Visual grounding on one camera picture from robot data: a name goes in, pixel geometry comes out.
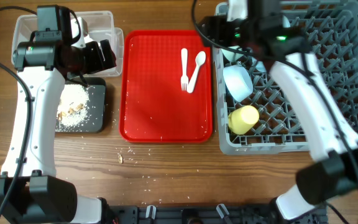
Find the white plastic fork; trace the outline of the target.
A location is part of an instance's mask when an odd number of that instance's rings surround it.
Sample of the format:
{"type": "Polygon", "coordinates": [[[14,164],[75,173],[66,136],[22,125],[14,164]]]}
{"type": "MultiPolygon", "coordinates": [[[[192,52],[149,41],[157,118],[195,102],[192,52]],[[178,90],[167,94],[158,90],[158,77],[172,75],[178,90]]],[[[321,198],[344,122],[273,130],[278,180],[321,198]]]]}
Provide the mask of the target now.
{"type": "Polygon", "coordinates": [[[182,76],[180,78],[182,91],[186,91],[189,82],[189,78],[187,76],[187,64],[188,64],[188,50],[186,48],[183,48],[181,49],[182,76]]]}

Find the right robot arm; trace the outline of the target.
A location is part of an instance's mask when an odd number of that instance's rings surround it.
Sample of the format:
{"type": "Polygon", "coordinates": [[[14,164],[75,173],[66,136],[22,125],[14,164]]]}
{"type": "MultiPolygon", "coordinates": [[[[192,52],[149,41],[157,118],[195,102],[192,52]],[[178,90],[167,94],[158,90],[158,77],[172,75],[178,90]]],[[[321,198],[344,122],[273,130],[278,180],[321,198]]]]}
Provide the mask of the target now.
{"type": "Polygon", "coordinates": [[[294,222],[358,190],[358,134],[327,88],[303,29],[283,25],[278,1],[230,1],[226,15],[207,16],[194,27],[208,47],[263,61],[306,135],[314,162],[271,201],[273,223],[294,222]]]}

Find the food scraps and rice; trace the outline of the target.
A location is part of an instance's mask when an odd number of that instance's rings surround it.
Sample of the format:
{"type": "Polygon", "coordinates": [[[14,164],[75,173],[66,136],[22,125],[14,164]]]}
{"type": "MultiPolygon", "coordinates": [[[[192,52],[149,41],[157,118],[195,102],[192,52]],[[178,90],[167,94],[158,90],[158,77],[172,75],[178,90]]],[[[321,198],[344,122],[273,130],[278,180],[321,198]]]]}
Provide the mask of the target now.
{"type": "Polygon", "coordinates": [[[82,85],[65,85],[57,109],[58,128],[74,128],[88,116],[89,94],[82,85]]]}

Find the white plastic spoon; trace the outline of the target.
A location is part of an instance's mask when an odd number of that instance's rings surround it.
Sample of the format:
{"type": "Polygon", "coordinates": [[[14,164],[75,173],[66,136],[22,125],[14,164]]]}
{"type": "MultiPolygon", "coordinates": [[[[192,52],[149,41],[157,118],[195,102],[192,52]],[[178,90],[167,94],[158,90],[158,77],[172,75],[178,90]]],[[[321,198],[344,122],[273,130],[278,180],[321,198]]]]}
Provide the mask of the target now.
{"type": "Polygon", "coordinates": [[[194,92],[199,70],[200,70],[201,66],[205,63],[205,61],[206,61],[206,53],[204,51],[200,51],[195,58],[196,66],[195,66],[194,72],[190,78],[190,81],[188,83],[188,86],[186,88],[186,91],[188,93],[194,92]]]}

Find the light blue bowl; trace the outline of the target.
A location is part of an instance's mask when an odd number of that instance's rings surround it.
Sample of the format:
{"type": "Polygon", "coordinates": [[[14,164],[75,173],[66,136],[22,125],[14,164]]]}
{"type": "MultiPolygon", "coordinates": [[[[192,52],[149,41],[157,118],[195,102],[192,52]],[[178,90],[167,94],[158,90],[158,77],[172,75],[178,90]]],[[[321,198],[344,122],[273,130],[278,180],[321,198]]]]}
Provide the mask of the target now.
{"type": "Polygon", "coordinates": [[[253,92],[253,84],[248,71],[241,65],[231,65],[223,69],[223,78],[231,96],[238,102],[253,92]]]}

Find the mint green bowl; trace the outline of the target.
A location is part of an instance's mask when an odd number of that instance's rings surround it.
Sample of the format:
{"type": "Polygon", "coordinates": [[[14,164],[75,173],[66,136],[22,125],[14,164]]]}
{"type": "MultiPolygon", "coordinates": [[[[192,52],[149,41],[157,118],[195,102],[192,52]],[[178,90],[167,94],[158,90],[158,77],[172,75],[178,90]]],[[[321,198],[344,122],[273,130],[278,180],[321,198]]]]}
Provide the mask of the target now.
{"type": "MultiPolygon", "coordinates": [[[[242,51],[240,46],[232,46],[230,47],[230,49],[242,51]]],[[[243,56],[242,54],[238,54],[224,49],[222,49],[222,53],[226,60],[228,60],[229,62],[236,62],[243,56]]]]}

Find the light blue plate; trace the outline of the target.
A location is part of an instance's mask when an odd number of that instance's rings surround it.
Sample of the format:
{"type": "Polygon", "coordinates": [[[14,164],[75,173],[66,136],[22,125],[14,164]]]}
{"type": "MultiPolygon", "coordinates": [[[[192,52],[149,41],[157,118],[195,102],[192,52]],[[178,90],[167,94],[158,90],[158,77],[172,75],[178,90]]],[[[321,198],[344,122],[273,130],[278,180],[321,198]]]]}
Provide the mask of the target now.
{"type": "Polygon", "coordinates": [[[290,28],[290,27],[291,27],[290,21],[286,16],[283,16],[283,28],[290,28]]]}

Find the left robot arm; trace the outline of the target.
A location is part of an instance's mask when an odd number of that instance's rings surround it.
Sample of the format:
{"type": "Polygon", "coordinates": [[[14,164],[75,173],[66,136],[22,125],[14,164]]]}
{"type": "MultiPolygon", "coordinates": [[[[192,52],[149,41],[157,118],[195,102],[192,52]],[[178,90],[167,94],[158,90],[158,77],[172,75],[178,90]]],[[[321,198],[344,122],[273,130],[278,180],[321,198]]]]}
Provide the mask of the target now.
{"type": "Polygon", "coordinates": [[[13,53],[18,96],[12,139],[0,174],[0,219],[10,223],[118,223],[104,198],[84,197],[56,176],[57,109],[65,83],[116,66],[107,40],[77,47],[76,14],[59,5],[35,10],[37,29],[13,53]]]}

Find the yellow plastic cup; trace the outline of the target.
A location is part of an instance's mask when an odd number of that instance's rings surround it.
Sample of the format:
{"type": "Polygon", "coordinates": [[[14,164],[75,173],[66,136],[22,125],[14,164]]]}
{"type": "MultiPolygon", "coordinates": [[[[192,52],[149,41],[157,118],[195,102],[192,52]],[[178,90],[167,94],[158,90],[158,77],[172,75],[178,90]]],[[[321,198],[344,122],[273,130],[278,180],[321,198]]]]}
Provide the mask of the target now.
{"type": "Polygon", "coordinates": [[[259,112],[253,106],[243,106],[228,116],[228,127],[235,134],[245,134],[259,121],[259,112]]]}

